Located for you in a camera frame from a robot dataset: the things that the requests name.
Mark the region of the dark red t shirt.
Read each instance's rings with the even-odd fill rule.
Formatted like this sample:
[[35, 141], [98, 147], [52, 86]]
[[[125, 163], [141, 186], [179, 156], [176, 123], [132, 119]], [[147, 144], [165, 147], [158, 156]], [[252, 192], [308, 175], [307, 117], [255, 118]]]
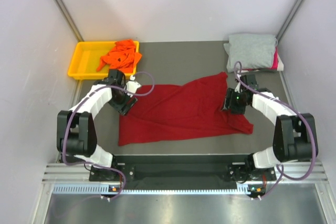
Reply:
[[182, 86], [142, 86], [146, 95], [119, 117], [119, 146], [252, 134], [254, 126], [243, 115], [222, 110], [227, 78], [220, 72]]

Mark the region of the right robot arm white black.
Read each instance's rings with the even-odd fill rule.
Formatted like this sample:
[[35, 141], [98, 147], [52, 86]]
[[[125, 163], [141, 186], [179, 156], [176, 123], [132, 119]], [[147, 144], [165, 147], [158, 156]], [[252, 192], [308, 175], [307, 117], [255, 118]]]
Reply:
[[295, 112], [269, 89], [260, 88], [253, 74], [239, 76], [237, 82], [236, 88], [227, 89], [222, 110], [243, 115], [250, 106], [275, 127], [272, 146], [247, 157], [245, 174], [248, 178], [256, 180], [266, 168], [317, 156], [316, 127], [311, 114]]

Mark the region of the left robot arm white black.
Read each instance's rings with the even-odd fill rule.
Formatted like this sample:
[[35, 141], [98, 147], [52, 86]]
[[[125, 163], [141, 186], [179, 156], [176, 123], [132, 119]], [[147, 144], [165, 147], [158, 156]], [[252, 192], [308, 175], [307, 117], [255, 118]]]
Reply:
[[141, 87], [134, 76], [126, 80], [120, 70], [110, 70], [108, 76], [93, 83], [90, 91], [68, 111], [57, 115], [57, 150], [62, 153], [64, 163], [68, 156], [80, 159], [80, 164], [91, 164], [101, 168], [107, 180], [114, 180], [119, 168], [114, 155], [98, 145], [94, 119], [100, 110], [109, 104], [120, 115], [126, 115], [137, 102], [134, 94]]

